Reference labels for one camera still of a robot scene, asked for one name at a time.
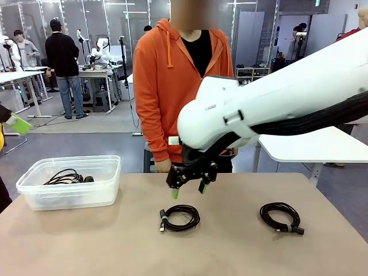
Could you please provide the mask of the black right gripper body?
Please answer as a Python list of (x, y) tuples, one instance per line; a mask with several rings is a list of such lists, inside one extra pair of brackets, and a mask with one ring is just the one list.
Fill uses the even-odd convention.
[(229, 154), (223, 155), (223, 151), (227, 150), (213, 145), (206, 151), (201, 152), (184, 144), (182, 146), (182, 163), (185, 166), (196, 165), (197, 167), (201, 167), (202, 165), (209, 166), (212, 162), (215, 162), (218, 170), (230, 170), (231, 156)]

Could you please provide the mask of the person's right hand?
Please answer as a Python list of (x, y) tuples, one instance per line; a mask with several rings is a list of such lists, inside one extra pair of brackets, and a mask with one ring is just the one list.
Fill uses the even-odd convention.
[(166, 159), (163, 161), (155, 162), (157, 173), (168, 173), (171, 168), (171, 160)]

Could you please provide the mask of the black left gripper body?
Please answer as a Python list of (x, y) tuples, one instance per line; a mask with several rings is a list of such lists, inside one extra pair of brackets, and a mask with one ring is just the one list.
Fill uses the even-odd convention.
[(4, 107), (3, 105), (0, 105), (0, 123), (4, 124), (11, 122), (11, 117), (12, 111)]

